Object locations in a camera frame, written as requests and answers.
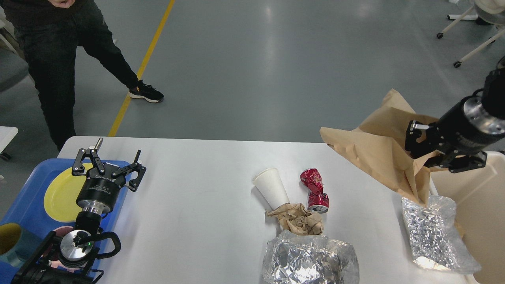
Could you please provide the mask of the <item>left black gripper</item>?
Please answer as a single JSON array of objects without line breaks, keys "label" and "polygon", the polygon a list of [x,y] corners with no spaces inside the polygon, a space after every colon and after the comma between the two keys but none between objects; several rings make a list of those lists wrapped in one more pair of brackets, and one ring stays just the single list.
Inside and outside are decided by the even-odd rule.
[{"label": "left black gripper", "polygon": [[[121,168],[105,168],[98,155],[102,143],[103,138],[99,137],[91,148],[81,148],[71,167],[71,174],[84,176],[85,168],[82,162],[88,158],[94,167],[86,172],[86,180],[77,196],[76,204],[83,209],[94,207],[101,209],[102,213],[110,213],[114,210],[121,188],[126,187],[136,192],[147,169],[139,160],[141,150],[137,151],[131,164]],[[126,182],[125,177],[134,172],[137,176]]]}]

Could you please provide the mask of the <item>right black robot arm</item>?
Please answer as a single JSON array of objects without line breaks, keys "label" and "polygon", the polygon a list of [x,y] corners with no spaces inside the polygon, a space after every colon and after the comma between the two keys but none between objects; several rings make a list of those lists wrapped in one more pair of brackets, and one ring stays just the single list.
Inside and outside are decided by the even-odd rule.
[{"label": "right black robot arm", "polygon": [[485,167],[484,148],[505,136],[504,77],[504,59],[500,59],[483,88],[464,97],[438,121],[410,121],[405,150],[413,158],[436,151],[424,166],[447,168],[452,173]]}]

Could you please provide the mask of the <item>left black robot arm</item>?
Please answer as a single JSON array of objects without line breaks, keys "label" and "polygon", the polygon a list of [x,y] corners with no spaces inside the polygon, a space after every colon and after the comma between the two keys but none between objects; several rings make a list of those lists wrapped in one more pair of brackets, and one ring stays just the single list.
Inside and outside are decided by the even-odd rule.
[{"label": "left black robot arm", "polygon": [[123,188],[136,192],[146,172],[138,150],[131,164],[120,167],[103,162],[98,155],[103,142],[77,152],[71,175],[83,177],[75,203],[72,230],[58,237],[54,230],[32,251],[11,279],[13,284],[95,284],[103,270],[93,269],[96,260],[111,258],[121,250],[115,232],[101,227],[112,213]]}]

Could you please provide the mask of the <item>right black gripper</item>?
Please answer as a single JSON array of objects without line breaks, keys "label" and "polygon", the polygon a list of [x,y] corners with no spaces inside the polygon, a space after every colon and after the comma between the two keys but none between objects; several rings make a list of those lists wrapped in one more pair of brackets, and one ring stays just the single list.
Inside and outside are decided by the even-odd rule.
[{"label": "right black gripper", "polygon": [[503,138],[504,105],[493,104],[482,96],[467,96],[436,123],[411,120],[406,130],[405,150],[417,159],[445,149],[448,141],[463,155],[458,156],[458,151],[442,153],[429,158],[424,166],[460,173],[485,167],[487,153],[481,150]]}]

